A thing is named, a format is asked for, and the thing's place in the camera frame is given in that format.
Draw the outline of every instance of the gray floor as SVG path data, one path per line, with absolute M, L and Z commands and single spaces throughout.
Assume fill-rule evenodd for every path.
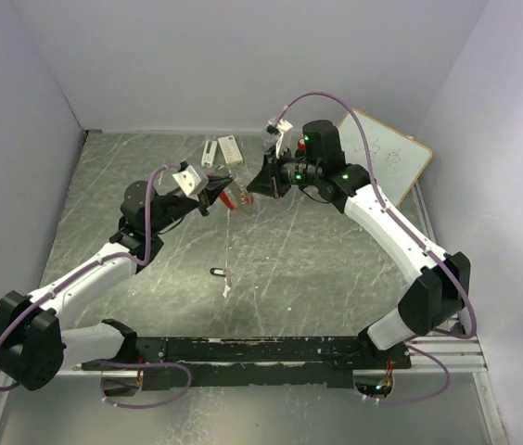
M 125 187 L 165 162 L 199 163 L 203 135 L 91 134 L 74 176 L 44 281 L 61 276 L 115 232 Z M 260 168 L 257 137 L 238 139 L 246 184 Z M 163 178 L 160 192 L 173 188 Z M 411 198 L 403 213 L 417 227 Z M 155 263 L 117 285 L 78 320 L 113 317 L 142 336 L 351 335 L 393 308 L 404 282 L 387 254 L 331 206 L 298 191 L 257 197 L 252 213 L 221 203 L 208 218 L 191 215 L 165 236 Z M 225 299 L 223 280 L 234 271 Z M 442 375 L 399 375 L 395 396 L 439 388 Z M 138 403 L 167 397 L 147 393 Z M 17 389 L 0 424 L 0 444 L 480 444 L 489 443 L 471 374 L 418 405 L 375 407 L 351 390 L 303 387 L 193 388 L 156 410 L 100 402 L 98 381 L 58 377 L 37 392 Z

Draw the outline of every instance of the white wall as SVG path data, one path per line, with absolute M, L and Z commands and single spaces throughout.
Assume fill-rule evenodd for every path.
M 512 443 L 523 443 L 523 1 L 491 0 L 417 138 L 440 241 L 472 260 L 479 337 Z
M 407 133 L 486 2 L 13 0 L 83 128 L 259 130 L 321 89 Z
M 0 297 L 38 285 L 81 136 L 14 7 L 0 0 Z

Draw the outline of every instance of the red object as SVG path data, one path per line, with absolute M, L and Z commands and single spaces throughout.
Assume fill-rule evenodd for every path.
M 220 195 L 221 201 L 224 203 L 226 207 L 228 207 L 229 210 L 236 209 L 235 204 L 233 204 L 233 201 L 231 201 L 231 198 L 226 195 L 226 192 L 222 192 Z

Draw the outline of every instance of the whiteboard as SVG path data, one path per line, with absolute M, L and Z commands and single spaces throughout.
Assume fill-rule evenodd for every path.
M 369 142 L 376 181 L 399 206 L 432 158 L 432 150 L 357 109 L 354 112 Z M 363 139 L 350 114 L 339 125 L 339 139 L 346 161 L 366 168 Z

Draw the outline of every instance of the cable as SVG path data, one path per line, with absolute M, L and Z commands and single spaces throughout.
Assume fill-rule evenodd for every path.
M 295 97 L 289 104 L 285 105 L 284 108 L 282 109 L 282 111 L 280 112 L 280 114 L 278 114 L 278 116 L 276 117 L 276 119 L 274 121 L 274 125 L 277 125 L 277 123 L 280 122 L 284 118 L 284 116 L 287 114 L 287 111 L 290 109 L 290 107 L 292 107 L 295 103 L 299 102 L 302 98 L 308 97 L 310 95 L 319 95 L 319 96 L 323 96 L 323 97 L 332 99 L 332 100 L 338 102 L 342 107 L 344 107 L 346 109 L 346 111 L 348 111 L 348 113 L 351 115 L 352 119 L 354 120 L 354 123 L 356 124 L 356 126 L 358 128 L 359 133 L 361 134 L 361 139 L 363 140 L 364 155 L 366 157 L 366 167 L 367 167 L 367 170 L 369 173 L 369 180 L 371 182 L 371 186 L 373 187 L 373 191 L 376 195 L 377 200 L 379 201 L 381 208 L 390 216 L 390 218 L 396 224 L 398 224 L 398 226 L 400 226 L 400 228 L 408 236 L 410 236 L 410 238 L 418 245 L 418 247 L 421 250 L 425 251 L 428 254 L 428 256 L 432 260 L 435 261 L 435 263 L 440 267 L 440 269 L 443 271 L 443 273 L 445 273 L 445 275 L 447 275 L 447 277 L 453 283 L 453 285 L 457 289 L 457 292 L 459 293 L 459 296 L 461 297 L 462 301 L 464 302 L 464 305 L 467 308 L 467 312 L 469 313 L 470 322 L 471 322 L 471 328 L 467 334 L 456 334 L 454 332 L 450 332 L 450 331 L 446 331 L 444 329 L 438 329 L 438 328 L 435 328 L 434 331 L 451 336 L 451 337 L 461 338 L 461 339 L 470 339 L 473 336 L 475 336 L 476 332 L 478 330 L 476 313 L 474 312 L 474 307 L 472 306 L 472 303 L 470 302 L 469 297 L 468 297 L 464 287 L 461 285 L 461 283 L 459 283 L 459 281 L 457 280 L 455 275 L 453 275 L 453 273 L 447 267 L 447 265 L 443 262 L 443 260 L 441 260 L 431 250 L 427 249 L 427 245 L 425 243 L 423 243 L 422 239 L 420 239 L 418 236 L 416 236 L 415 233 L 412 230 L 410 230 L 410 228 L 408 226 L 406 226 L 403 223 L 403 221 L 400 220 L 400 218 L 398 218 L 398 216 L 391 209 L 388 208 L 388 206 L 386 205 L 385 199 L 381 196 L 381 192 L 379 191 L 379 188 L 376 184 L 375 172 L 373 171 L 373 161 L 371 160 L 369 142 L 366 138 L 366 133 L 364 132 L 363 125 L 361 124 L 360 120 L 356 116 L 356 113 L 354 112 L 354 110 L 352 108 L 350 108 L 348 106 L 348 104 L 346 104 L 346 102 L 344 102 L 342 99 L 340 99 L 339 97 L 337 97 L 335 95 L 331 95 L 329 93 L 324 93 L 324 92 L 320 92 L 320 91 L 312 91 L 310 93 L 305 93 L 304 95 Z M 384 401 L 382 401 L 382 403 L 404 404 L 404 403 L 416 403 L 419 401 L 426 401 L 426 400 L 432 399 L 434 397 L 437 397 L 442 392 L 446 391 L 451 383 L 451 375 L 449 373 L 449 370 L 447 369 L 447 367 L 445 366 L 445 364 L 443 362 L 441 362 L 439 359 L 437 359 L 435 356 L 429 354 L 428 352 L 420 350 L 419 348 L 416 348 L 411 345 L 407 345 L 407 347 L 411 350 L 414 350 L 414 351 L 424 355 L 425 357 L 429 357 L 430 360 L 432 360 L 433 362 L 438 364 L 441 367 L 441 369 L 443 370 L 443 372 L 445 373 L 445 377 L 446 377 L 445 384 L 443 385 L 443 387 L 441 389 L 439 389 L 438 391 L 435 391 L 432 394 L 427 395 L 427 396 L 409 399 L 409 400 L 384 400 Z
M 182 216 L 181 219 L 177 220 L 177 222 L 174 225 L 172 225 L 171 227 L 169 227 L 165 231 L 158 232 L 157 235 L 166 235 L 166 234 L 168 234 L 172 229 L 176 229 L 179 226 L 179 224 L 181 224 L 184 221 L 184 219 L 185 219 L 185 216 Z
M 135 256 L 127 253 L 127 252 L 117 252 L 112 253 L 110 255 L 106 255 L 103 257 L 100 261 L 95 260 L 92 262 L 89 262 L 88 264 L 85 264 L 82 268 L 78 269 L 76 272 L 72 273 L 68 278 L 63 280 L 59 285 L 53 287 L 50 291 L 45 293 L 42 297 L 37 299 L 33 304 L 31 304 L 27 309 L 25 309 L 17 318 L 14 319 L 14 321 L 8 325 L 8 327 L 4 330 L 2 335 L 0 336 L 0 348 L 6 341 L 6 339 L 12 334 L 12 332 L 21 324 L 30 314 L 33 312 L 36 308 L 47 302 L 51 298 L 55 298 L 56 295 L 61 292 L 63 289 L 74 283 L 76 280 L 78 280 L 81 276 L 85 275 L 87 272 L 92 271 L 95 267 L 102 265 L 106 261 L 111 261 L 116 258 L 127 258 L 136 264 L 140 266 L 146 266 L 148 264 L 148 259 L 150 258 L 150 250 L 152 249 L 152 227 L 150 224 L 150 203 L 152 201 L 152 191 L 154 189 L 154 182 L 159 176 L 159 174 L 166 172 L 166 171 L 179 171 L 181 167 L 178 164 L 169 164 L 169 165 L 163 165 L 162 167 L 156 169 L 150 174 L 150 177 L 148 178 L 148 184 L 147 184 L 147 195 L 145 198 L 145 234 L 146 234 L 146 245 L 145 245 L 145 253 L 144 258 L 140 260 L 139 258 L 136 258 Z M 140 368 L 154 368 L 154 367 L 175 367 L 179 369 L 185 368 L 181 364 L 178 363 L 140 363 L 139 365 L 131 365 L 130 363 L 116 363 L 118 367 L 128 367 L 128 368 L 134 368 L 134 367 L 140 367 Z M 182 395 L 184 395 L 191 385 L 191 373 L 187 368 L 186 373 L 188 374 L 187 378 L 187 384 L 185 386 L 185 390 L 180 392 L 178 396 L 174 396 L 173 398 L 170 398 L 168 400 L 164 400 L 163 404 L 169 403 L 169 401 L 175 401 Z M 0 392 L 7 392 L 11 389 L 14 389 L 19 386 L 19 383 L 14 383 L 12 385 L 9 385 L 7 387 L 0 387 Z M 133 407 L 133 409 L 139 409 L 139 405 L 128 405 Z
M 124 368 L 124 369 L 143 369 L 143 368 L 176 368 L 181 369 L 186 375 L 187 375 L 187 383 L 185 383 L 185 386 L 174 396 L 171 396 L 168 399 L 158 401 L 156 403 L 150 403 L 148 405 L 130 405 L 128 403 L 117 403 L 110 399 L 107 394 L 105 394 L 105 379 L 101 380 L 101 395 L 103 396 L 102 401 L 105 403 L 108 403 L 111 406 L 114 406 L 116 408 L 125 408 L 128 410 L 147 410 L 150 408 L 158 408 L 163 405 L 168 405 L 169 403 L 172 403 L 179 399 L 180 397 L 184 396 L 186 392 L 189 390 L 189 387 L 191 386 L 192 382 L 192 375 L 189 371 L 189 368 L 186 366 L 183 366 L 180 363 L 170 363 L 170 362 L 161 362 L 161 363 L 117 363 L 117 362 L 111 362 L 109 360 L 96 360 L 95 362 L 100 364 L 105 364 L 106 366 L 113 366 L 116 368 Z
M 301 192 L 304 196 L 308 197 L 309 199 L 312 199 L 312 200 L 315 201 L 315 202 L 318 202 L 318 203 L 320 203 L 320 204 L 331 204 L 329 201 L 320 201 L 319 199 L 316 199 L 316 198 L 312 197 L 312 196 L 309 195 L 307 192 L 305 192 L 305 189 L 304 189 L 304 188 L 299 187 L 299 190 L 300 190 L 300 192 Z

